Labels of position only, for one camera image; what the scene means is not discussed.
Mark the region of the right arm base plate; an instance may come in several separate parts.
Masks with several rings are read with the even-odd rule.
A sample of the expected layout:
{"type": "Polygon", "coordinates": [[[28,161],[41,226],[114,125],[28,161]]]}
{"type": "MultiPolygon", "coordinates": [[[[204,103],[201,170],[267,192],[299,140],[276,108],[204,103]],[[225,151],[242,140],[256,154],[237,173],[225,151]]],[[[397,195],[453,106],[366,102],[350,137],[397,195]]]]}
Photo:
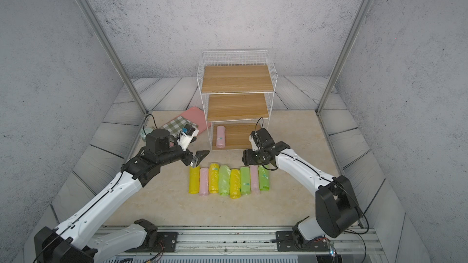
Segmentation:
{"type": "Polygon", "coordinates": [[[277,231],[274,242],[279,252],[328,252],[329,240],[325,236],[319,236],[312,240],[306,240],[298,232],[277,231]]]}

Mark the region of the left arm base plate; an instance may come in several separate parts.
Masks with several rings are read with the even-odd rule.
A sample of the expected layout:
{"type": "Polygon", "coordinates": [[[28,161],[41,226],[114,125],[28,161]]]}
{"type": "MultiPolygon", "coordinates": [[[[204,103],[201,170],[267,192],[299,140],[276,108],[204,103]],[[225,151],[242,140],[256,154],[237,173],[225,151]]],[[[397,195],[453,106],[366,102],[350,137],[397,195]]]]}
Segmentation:
{"type": "Polygon", "coordinates": [[[174,253],[178,232],[153,232],[147,235],[141,246],[131,248],[126,253],[174,253]]]}

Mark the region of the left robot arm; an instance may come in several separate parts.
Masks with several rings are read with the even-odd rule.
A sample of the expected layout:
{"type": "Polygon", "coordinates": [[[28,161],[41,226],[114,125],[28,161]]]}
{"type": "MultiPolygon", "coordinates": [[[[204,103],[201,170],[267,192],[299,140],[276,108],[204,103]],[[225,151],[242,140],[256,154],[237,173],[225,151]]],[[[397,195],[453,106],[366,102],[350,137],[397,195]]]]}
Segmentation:
{"type": "Polygon", "coordinates": [[[116,177],[84,207],[57,227],[44,227],[34,237],[37,263],[101,263],[128,250],[162,252],[164,238],[145,219],[95,239],[103,223],[131,196],[145,187],[163,166],[181,161],[195,168],[209,154],[192,153],[197,127],[186,125],[177,136],[165,129],[146,135],[146,144],[123,164],[116,177]]]}

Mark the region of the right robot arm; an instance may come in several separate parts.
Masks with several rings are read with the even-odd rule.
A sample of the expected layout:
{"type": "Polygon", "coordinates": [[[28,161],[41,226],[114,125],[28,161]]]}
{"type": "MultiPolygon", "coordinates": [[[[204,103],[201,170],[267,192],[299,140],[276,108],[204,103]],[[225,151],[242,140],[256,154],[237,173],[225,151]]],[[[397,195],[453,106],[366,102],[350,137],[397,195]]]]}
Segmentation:
{"type": "Polygon", "coordinates": [[[351,182],[343,175],[334,177],[316,168],[300,157],[285,142],[275,142],[263,128],[251,132],[252,148],[243,152],[246,166],[273,165],[303,185],[315,199],[315,215],[298,222],[292,228],[292,237],[298,247],[329,236],[338,237],[364,217],[351,182]]]}

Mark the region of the pink bag roll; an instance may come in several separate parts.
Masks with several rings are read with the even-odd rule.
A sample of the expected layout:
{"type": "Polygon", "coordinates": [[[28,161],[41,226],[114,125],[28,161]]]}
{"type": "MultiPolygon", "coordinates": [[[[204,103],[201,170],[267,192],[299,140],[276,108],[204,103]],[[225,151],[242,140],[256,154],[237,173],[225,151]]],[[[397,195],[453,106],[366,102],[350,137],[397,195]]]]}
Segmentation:
{"type": "Polygon", "coordinates": [[[217,149],[224,149],[225,148],[225,127],[223,125],[219,125],[216,128],[216,148],[217,149]]]}
{"type": "Polygon", "coordinates": [[[260,185],[259,185],[258,166],[255,166],[255,165],[250,166],[250,175],[251,175],[251,192],[253,194],[259,194],[260,185]]]}
{"type": "Polygon", "coordinates": [[[200,169],[199,195],[209,195],[209,168],[200,169]]]}

